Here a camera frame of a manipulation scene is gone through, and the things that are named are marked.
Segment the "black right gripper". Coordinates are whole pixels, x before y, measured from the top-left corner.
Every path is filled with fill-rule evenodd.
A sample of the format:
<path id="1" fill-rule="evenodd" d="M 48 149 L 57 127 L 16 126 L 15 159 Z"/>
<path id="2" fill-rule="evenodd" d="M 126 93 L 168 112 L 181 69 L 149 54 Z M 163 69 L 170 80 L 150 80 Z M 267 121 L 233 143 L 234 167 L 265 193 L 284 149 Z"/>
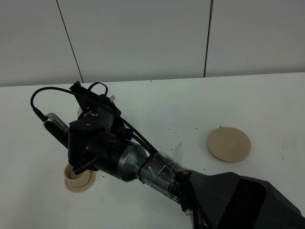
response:
<path id="1" fill-rule="evenodd" d="M 79 81 L 75 82 L 70 91 L 83 110 L 90 110 L 91 113 L 77 119 L 78 134 L 99 134 L 116 133 L 117 129 L 124 127 L 120 120 L 121 112 L 109 98 L 103 94 L 90 94 L 88 90 L 81 86 Z"/>

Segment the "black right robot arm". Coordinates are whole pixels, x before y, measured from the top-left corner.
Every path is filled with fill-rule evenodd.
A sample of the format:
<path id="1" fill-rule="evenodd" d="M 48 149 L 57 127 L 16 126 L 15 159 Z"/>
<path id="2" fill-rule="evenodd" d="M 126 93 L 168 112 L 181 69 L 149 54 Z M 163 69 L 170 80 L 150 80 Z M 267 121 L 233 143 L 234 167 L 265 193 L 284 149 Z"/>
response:
<path id="1" fill-rule="evenodd" d="M 82 112 L 70 123 L 68 161 L 75 174 L 103 171 L 135 179 L 190 210 L 196 229 L 302 229 L 301 212 L 269 182 L 232 172 L 205 175 L 180 166 L 130 124 L 106 94 L 70 88 Z"/>

